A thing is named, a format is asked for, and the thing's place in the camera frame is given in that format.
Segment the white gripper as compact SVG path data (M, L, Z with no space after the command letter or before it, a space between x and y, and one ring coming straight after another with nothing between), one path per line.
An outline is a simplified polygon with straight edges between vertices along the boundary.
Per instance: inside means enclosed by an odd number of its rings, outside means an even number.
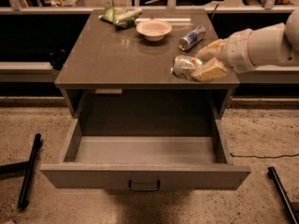
M253 71L255 66L249 58L249 36L251 33L251 29L235 32L227 39L218 39L201 48L195 57L208 62L192 72L192 78L198 81L208 81L225 77L227 69L223 63L237 74Z

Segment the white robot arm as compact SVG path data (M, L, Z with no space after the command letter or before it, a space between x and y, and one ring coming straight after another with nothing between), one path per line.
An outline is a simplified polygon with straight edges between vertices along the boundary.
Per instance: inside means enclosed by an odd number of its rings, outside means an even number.
M238 31L203 47L195 57L205 64L192 72L192 78L208 81L226 76L228 70L245 74L267 65L298 66L298 53L299 10L296 9L285 23Z

